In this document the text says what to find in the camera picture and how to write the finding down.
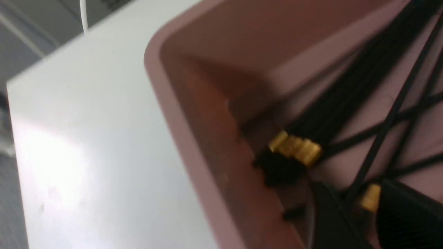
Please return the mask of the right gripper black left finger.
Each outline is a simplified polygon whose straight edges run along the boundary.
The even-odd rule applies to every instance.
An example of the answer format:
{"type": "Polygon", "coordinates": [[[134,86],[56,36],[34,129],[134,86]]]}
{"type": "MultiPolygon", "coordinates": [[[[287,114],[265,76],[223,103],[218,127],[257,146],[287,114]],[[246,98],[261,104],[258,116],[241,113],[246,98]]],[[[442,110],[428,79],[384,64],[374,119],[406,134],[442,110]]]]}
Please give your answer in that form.
{"type": "Polygon", "coordinates": [[[334,187],[310,182],[310,248],[371,249],[334,187]]]}

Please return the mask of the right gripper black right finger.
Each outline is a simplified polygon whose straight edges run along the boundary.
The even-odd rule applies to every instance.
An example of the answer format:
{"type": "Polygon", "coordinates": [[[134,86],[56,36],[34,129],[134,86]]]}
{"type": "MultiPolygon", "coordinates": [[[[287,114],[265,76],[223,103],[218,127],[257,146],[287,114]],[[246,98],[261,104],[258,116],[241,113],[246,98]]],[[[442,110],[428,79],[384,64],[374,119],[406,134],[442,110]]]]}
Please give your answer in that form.
{"type": "Polygon", "coordinates": [[[396,180],[384,180],[376,214],[383,249],[441,249],[442,204],[396,180]]]}

